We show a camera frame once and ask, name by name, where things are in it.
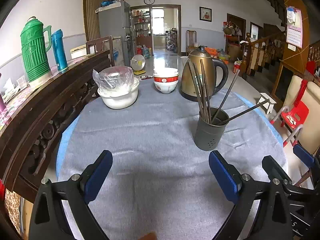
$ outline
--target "wall clock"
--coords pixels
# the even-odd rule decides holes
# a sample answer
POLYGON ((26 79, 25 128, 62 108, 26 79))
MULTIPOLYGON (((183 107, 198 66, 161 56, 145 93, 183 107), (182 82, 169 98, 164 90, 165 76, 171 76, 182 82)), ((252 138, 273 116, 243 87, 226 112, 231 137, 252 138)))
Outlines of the wall clock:
POLYGON ((147 5, 151 5, 155 3, 155 0, 144 0, 144 3, 147 5))

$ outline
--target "refrigerator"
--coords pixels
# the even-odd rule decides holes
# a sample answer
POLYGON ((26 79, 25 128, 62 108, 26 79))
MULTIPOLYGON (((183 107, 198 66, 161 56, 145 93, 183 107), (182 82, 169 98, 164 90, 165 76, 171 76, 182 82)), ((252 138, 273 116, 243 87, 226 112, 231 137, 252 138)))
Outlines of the refrigerator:
POLYGON ((134 35, 132 32, 132 17, 130 5, 125 2, 116 2, 109 6, 99 8, 98 19, 100 37, 120 36, 124 65, 130 67, 134 56, 134 35))

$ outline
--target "utensil holder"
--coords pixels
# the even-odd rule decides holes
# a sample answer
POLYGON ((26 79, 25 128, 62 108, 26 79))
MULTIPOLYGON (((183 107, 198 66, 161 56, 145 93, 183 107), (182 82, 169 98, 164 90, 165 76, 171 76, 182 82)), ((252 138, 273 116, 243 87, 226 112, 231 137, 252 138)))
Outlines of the utensil holder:
MULTIPOLYGON (((210 107, 210 110, 212 118, 217 112, 218 108, 210 107)), ((225 111, 220 110, 220 112, 214 120, 214 123, 222 122, 228 118, 228 114, 225 111)), ((218 143, 222 137, 222 134, 227 124, 228 122, 224 125, 208 124, 206 121, 204 121, 201 115, 199 115, 198 126, 194 138, 196 146, 204 151, 214 150, 218 146, 218 143)))

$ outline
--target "curtain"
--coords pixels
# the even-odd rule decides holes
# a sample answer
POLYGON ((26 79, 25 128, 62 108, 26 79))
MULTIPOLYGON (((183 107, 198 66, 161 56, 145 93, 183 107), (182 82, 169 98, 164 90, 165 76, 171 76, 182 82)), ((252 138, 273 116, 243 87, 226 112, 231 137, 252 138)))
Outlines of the curtain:
POLYGON ((83 0, 84 30, 87 41, 100 38, 98 14, 95 10, 101 7, 101 2, 109 0, 83 0))

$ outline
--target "small white step stool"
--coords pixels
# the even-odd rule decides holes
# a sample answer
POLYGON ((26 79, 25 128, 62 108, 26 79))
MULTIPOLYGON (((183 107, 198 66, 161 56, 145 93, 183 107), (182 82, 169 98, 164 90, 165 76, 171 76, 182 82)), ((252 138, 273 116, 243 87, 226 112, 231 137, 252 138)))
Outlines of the small white step stool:
POLYGON ((277 103, 276 101, 273 100, 272 97, 268 96, 266 93, 260 93, 261 97, 259 99, 258 103, 261 103, 265 101, 266 99, 270 100, 270 103, 265 103, 263 104, 264 108, 267 110, 267 114, 272 112, 273 106, 277 103))

